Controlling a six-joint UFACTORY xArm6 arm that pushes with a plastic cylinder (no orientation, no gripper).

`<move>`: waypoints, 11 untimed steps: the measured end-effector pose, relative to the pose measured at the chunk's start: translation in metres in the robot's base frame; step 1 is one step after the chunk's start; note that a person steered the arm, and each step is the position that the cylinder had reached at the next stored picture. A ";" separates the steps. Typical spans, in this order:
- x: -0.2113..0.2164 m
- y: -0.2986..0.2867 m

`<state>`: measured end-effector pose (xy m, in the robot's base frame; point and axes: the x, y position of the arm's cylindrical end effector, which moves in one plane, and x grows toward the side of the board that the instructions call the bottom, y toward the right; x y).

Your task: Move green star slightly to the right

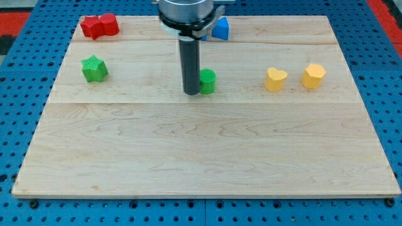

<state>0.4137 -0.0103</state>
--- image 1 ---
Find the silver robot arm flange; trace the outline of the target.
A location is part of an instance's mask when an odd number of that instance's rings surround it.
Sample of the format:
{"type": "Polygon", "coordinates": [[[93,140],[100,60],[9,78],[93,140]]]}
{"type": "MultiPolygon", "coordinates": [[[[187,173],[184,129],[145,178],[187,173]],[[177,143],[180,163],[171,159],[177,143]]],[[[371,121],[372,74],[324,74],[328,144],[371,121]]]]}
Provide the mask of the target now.
{"type": "Polygon", "coordinates": [[[157,0],[160,25],[181,41],[201,40],[211,34],[225,6],[214,0],[157,0]]]}

